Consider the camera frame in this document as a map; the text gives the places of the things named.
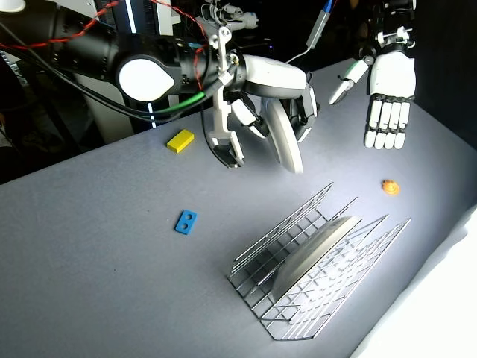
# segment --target small orange toy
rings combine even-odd
[[[386,194],[396,196],[401,190],[399,184],[394,180],[384,180],[381,184],[381,188],[385,191]]]

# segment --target dish rack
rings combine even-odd
[[[315,338],[411,221],[378,237],[374,233],[388,215],[356,226],[281,298],[274,298],[274,278],[288,255],[357,200],[326,219],[318,206],[331,188],[332,183],[233,262],[229,281],[275,340]]]

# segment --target table surface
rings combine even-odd
[[[477,152],[416,105],[402,150],[363,146],[366,81],[327,105],[349,64],[314,75],[322,111],[302,175],[242,128],[246,164],[224,168],[195,114],[0,186],[0,356],[349,356],[477,198]],[[174,154],[181,128],[196,139]],[[316,339],[275,342],[226,274],[330,182],[325,215],[358,196],[350,213],[391,214],[381,231],[413,220]],[[173,230],[182,210],[198,213],[188,236]]]

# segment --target yellow sponge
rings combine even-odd
[[[182,129],[174,138],[167,142],[167,148],[174,153],[180,153],[193,140],[194,134],[186,129]]]

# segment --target white light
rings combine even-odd
[[[131,26],[131,32],[135,34],[136,23],[134,22],[133,7],[131,6],[131,0],[126,0],[126,9],[127,9],[127,17],[129,17],[129,25]]]
[[[151,103],[148,103],[148,109],[149,109],[149,113],[152,113],[152,104]],[[156,123],[153,123],[152,128],[155,128],[155,127],[156,127]]]

